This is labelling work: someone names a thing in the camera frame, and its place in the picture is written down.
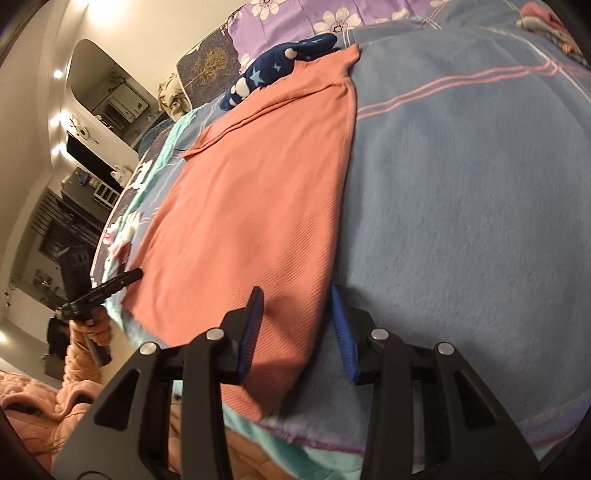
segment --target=star pattern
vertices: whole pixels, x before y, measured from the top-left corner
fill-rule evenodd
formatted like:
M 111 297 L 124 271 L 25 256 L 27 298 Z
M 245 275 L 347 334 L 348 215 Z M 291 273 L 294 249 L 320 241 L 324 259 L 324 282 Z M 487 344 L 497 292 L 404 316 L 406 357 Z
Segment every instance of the star pattern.
M 258 87 L 261 83 L 265 83 L 265 81 L 261 78 L 261 71 L 257 69 L 252 69 L 252 75 L 250 75 L 248 78 L 252 80 L 252 83 L 254 83 L 256 87 Z

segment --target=blue gripper pad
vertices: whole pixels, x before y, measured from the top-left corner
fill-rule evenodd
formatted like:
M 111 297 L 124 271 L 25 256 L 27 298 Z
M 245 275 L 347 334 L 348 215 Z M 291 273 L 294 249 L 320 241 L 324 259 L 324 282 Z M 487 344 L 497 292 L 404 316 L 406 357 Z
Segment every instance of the blue gripper pad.
M 355 343 L 350 319 L 347 317 L 346 308 L 340 297 L 338 286 L 332 287 L 332 317 L 343 368 L 351 381 L 356 384 L 359 378 L 357 344 Z
M 256 341 L 261 329 L 262 315 L 265 310 L 265 296 L 263 291 L 255 287 L 246 305 L 246 325 L 242 340 L 238 345 L 238 378 L 240 383 L 251 371 L 252 357 L 255 354 Z

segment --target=fleece blanket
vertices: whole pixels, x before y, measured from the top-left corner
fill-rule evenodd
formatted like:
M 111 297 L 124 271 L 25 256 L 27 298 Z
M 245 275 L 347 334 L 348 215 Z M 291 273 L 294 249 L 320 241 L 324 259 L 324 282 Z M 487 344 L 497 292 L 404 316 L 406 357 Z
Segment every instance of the fleece blanket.
M 452 0 L 344 35 L 362 54 L 334 281 L 406 342 L 454 343 L 544 446 L 591 400 L 591 75 L 519 30 L 519 7 Z M 360 452 L 370 404 L 327 322 L 265 422 Z

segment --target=stuffed animal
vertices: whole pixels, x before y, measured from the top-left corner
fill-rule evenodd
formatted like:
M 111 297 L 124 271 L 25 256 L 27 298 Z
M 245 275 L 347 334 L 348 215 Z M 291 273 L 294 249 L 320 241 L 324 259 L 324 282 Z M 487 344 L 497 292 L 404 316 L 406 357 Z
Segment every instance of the stuffed animal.
M 337 51 L 336 37 L 324 33 L 307 40 L 282 43 L 267 50 L 240 75 L 226 92 L 220 108 L 231 110 L 243 102 L 254 90 L 266 87 L 294 70 L 296 60 L 312 61 Z

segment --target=ceiling light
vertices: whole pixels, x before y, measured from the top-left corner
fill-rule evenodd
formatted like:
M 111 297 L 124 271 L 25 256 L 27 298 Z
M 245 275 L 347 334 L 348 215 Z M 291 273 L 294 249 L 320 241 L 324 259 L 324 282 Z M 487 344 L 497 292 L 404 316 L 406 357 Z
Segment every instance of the ceiling light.
M 51 120 L 49 120 L 49 125 L 53 128 L 57 127 L 60 124 L 60 116 L 56 115 Z

